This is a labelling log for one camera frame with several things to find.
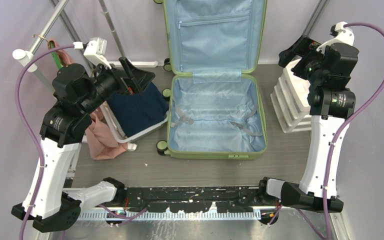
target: green suitcase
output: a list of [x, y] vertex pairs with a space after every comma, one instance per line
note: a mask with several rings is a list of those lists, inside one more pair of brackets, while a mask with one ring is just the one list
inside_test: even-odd
[[164, 0], [171, 84], [161, 155], [256, 159], [267, 149], [266, 120], [252, 73], [266, 0]]

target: light blue lining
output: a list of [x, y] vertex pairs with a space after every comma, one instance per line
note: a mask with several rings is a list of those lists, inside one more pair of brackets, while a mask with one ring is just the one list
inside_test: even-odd
[[224, 69], [222, 71], [196, 70], [193, 72], [193, 83], [239, 83], [242, 71], [240, 69]]
[[[248, 153], [265, 149], [264, 136], [258, 135], [264, 129], [260, 109], [256, 109], [259, 103], [254, 81], [244, 77], [240, 82], [193, 81], [190, 77], [179, 77], [173, 84], [169, 123], [172, 128], [168, 136], [168, 145], [173, 150]], [[182, 116], [174, 111], [176, 108], [193, 123], [182, 122]]]
[[171, 67], [192, 73], [173, 83], [171, 149], [248, 153], [266, 148], [257, 86], [242, 76], [257, 64], [265, 1], [165, 0]]
[[255, 67], [265, 0], [166, 0], [176, 72]]

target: white drawer unit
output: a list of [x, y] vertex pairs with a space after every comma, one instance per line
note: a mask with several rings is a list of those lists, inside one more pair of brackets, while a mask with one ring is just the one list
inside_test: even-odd
[[307, 101], [310, 83], [294, 76], [291, 68], [298, 60], [291, 61], [284, 69], [270, 95], [274, 111], [284, 133], [310, 131], [310, 105]]

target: gray floor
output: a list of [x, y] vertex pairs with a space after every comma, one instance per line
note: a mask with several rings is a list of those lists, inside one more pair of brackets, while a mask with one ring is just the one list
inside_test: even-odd
[[[154, 84], [170, 88], [173, 73], [162, 67], [155, 72]], [[106, 177], [128, 187], [240, 186], [257, 185], [263, 177], [299, 183], [307, 162], [310, 135], [307, 131], [283, 133], [270, 99], [282, 68], [258, 65], [252, 75], [258, 80], [267, 127], [267, 150], [256, 160], [196, 160], [160, 156], [156, 143], [167, 138], [167, 128], [157, 130], [135, 142], [137, 150], [116, 159], [93, 160], [87, 144], [82, 144], [73, 188], [90, 187]]]

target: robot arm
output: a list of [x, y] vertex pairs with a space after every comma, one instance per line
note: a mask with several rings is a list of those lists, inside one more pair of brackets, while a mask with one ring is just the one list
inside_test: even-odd
[[[106, 44], [101, 38], [92, 38], [87, 44], [74, 43], [75, 49], [85, 47], [84, 56], [97, 65], [95, 77], [89, 77], [82, 65], [74, 63], [62, 67], [52, 81], [57, 101], [45, 114], [40, 129], [45, 166], [28, 217], [42, 233], [67, 230], [84, 211], [106, 202], [121, 203], [126, 198], [125, 185], [110, 177], [81, 191], [63, 192], [70, 162], [92, 123], [90, 114], [116, 92], [142, 93], [155, 77], [153, 72], [135, 68], [125, 57], [119, 58], [123, 69], [112, 67], [103, 55]], [[30, 207], [40, 167], [38, 163], [25, 200], [12, 208], [11, 214], [20, 220]]]
[[[327, 189], [328, 210], [341, 212], [344, 203], [338, 199], [336, 173], [341, 144], [348, 126], [342, 131], [330, 164], [329, 181], [324, 186], [328, 152], [333, 135], [351, 116], [355, 95], [346, 88], [350, 73], [358, 60], [353, 47], [354, 34], [344, 28], [346, 22], [332, 26], [333, 39], [320, 44], [301, 36], [290, 48], [279, 54], [279, 65], [289, 65], [293, 74], [310, 82], [307, 97], [311, 115], [311, 144], [304, 175], [299, 184], [265, 177], [265, 194], [281, 200], [282, 205], [313, 212], [323, 212], [323, 189]], [[295, 56], [301, 59], [292, 61]]]

